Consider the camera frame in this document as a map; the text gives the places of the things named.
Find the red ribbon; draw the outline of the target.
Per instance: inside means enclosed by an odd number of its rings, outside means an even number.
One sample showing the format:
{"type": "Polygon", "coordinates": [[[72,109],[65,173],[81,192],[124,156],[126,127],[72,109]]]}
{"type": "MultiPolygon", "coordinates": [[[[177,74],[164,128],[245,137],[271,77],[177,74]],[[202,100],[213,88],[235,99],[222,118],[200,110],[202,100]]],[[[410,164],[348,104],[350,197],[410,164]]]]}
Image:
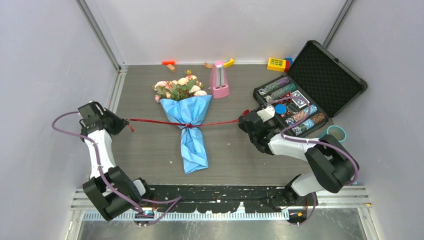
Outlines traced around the red ribbon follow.
{"type": "Polygon", "coordinates": [[[135,131],[135,128],[130,124],[130,122],[144,122],[144,123],[154,123],[154,124],[161,124],[161,125],[170,125],[170,126],[177,126],[182,127],[182,129],[193,129],[193,128],[199,128],[199,127],[206,127],[206,126],[216,126],[216,125],[224,125],[224,124],[232,124],[232,123],[239,123],[239,119],[233,119],[228,121],[218,121],[218,122],[212,122],[212,123],[203,123],[202,121],[199,124],[193,124],[193,123],[180,123],[180,122],[169,122],[169,121],[160,121],[160,120],[152,120],[152,119],[145,119],[145,118],[118,118],[119,121],[121,121],[124,125],[128,125],[130,130],[132,132],[135,131]]]}

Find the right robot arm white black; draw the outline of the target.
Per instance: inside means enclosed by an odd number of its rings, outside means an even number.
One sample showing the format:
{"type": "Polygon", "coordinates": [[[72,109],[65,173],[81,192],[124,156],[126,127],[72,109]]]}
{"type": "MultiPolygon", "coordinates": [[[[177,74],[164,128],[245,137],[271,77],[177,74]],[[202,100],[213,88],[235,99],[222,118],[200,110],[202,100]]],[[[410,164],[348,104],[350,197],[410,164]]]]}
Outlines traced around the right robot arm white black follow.
{"type": "Polygon", "coordinates": [[[288,204],[299,205],[306,196],[321,190],[336,194],[355,182],[359,165],[334,136],[302,138],[283,134],[268,124],[272,113],[271,107],[246,110],[238,118],[238,127],[259,152],[309,164],[310,173],[297,175],[284,187],[283,198],[288,204]]]}

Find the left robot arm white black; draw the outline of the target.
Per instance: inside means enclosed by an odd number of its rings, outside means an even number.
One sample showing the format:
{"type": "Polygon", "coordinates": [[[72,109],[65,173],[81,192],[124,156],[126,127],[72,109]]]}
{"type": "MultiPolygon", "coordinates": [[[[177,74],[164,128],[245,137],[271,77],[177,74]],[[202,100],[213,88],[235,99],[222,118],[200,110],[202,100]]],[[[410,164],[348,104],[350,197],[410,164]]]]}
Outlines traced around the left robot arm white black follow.
{"type": "Polygon", "coordinates": [[[131,180],[116,165],[112,152],[112,137],[119,134],[129,122],[112,111],[91,101],[78,108],[82,119],[82,140],[89,149],[91,173],[83,184],[83,191],[106,221],[129,209],[148,207],[153,192],[142,178],[131,180]]]}

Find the pink flower bouquet blue wrap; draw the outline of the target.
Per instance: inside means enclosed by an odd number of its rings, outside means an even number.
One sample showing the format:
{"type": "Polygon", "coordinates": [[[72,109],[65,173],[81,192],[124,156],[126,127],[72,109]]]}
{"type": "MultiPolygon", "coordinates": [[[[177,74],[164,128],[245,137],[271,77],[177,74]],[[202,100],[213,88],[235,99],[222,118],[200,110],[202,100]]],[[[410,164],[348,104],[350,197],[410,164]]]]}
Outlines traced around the pink flower bouquet blue wrap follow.
{"type": "MultiPolygon", "coordinates": [[[[153,87],[158,102],[169,122],[200,124],[204,121],[212,96],[203,90],[203,83],[189,69],[178,80],[159,81],[153,87]]],[[[204,139],[198,127],[181,129],[180,152],[183,171],[190,174],[208,168],[204,139]]]]}

